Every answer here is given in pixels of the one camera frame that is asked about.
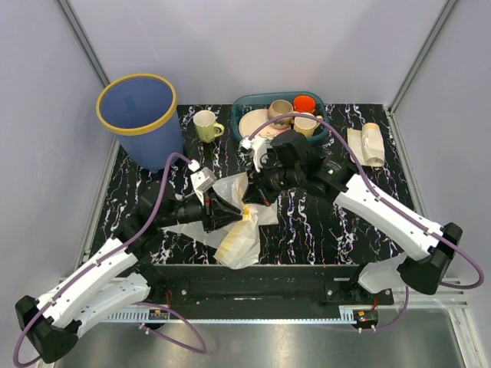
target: mug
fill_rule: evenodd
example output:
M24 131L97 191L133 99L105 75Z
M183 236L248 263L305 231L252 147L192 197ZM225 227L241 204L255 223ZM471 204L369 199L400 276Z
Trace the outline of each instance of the mug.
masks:
M302 113L302 115L310 115L313 117L311 113ZM297 132L302 133L307 138L311 137L314 134L314 131L319 126L319 123L315 120L312 120L308 117L295 117L293 120L293 129Z
M287 100L276 100L268 108L268 119L272 119L273 117L279 117L284 113L292 113L293 105L289 103ZM273 128L276 129L284 129L288 127L292 123L292 117L286 117L280 120L276 120L274 123L271 123Z
M204 143L212 142L225 131L225 127L216 122L212 111L201 110L194 115L193 122L199 139Z

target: bin with yellow rim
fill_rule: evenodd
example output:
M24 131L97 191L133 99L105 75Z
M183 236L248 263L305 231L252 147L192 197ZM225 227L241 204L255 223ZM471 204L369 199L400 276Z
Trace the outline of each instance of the bin with yellow rim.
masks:
M174 86L155 74L132 74L104 88L97 116L116 134L120 145L139 166L162 169L172 152L183 152Z

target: marble pattern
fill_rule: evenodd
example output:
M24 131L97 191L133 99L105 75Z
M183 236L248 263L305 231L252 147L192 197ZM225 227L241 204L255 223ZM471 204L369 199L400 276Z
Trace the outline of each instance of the marble pattern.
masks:
M237 153L238 143L230 129L210 144L201 143L193 127L193 114L211 110L217 121L229 125L230 105L179 106L178 114L185 137L185 153L191 159L213 170L217 178L244 171L245 157ZM326 113L335 127L346 137L347 128L360 129L365 122L381 127L385 142L386 165L381 169L366 168L366 173L381 189L413 208L406 179L387 117L381 105L326 105ZM347 157L341 145L328 136L318 149L337 157ZM178 162L170 172L170 184L176 194L191 193L187 166ZM111 181L99 218L91 254L127 218L138 202L142 188L161 173L140 169L119 150ZM278 225L262 226L260 263L264 265L329 265L360 264L379 261L399 254L397 245L384 233L362 218L332 206L322 199L306 195L302 189L283 192L278 198ZM153 255L155 264L215 264L215 249L185 235L162 232L162 247Z

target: gray floor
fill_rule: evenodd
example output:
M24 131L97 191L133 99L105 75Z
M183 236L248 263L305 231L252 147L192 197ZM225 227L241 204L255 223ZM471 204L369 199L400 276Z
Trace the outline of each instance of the gray floor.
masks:
M395 312L381 314L385 324ZM465 367L450 319L441 310L409 310L393 330L361 336L309 325L197 327L212 351L208 356L146 336L134 325L99 324L56 368ZM182 324L160 331L199 346Z

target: white panel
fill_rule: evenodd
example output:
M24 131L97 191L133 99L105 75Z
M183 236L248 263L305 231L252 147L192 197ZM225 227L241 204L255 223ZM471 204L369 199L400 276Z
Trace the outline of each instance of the white panel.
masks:
M461 247L487 281L468 293L491 361L491 2L460 2L397 110L409 159L431 219L463 228ZM465 281L475 271L456 258Z
M71 0L109 78L152 72L181 103L310 90L394 98L445 0Z
M111 135L94 111L101 86L54 1L0 2L0 48L0 366L13 366L14 304L73 270Z

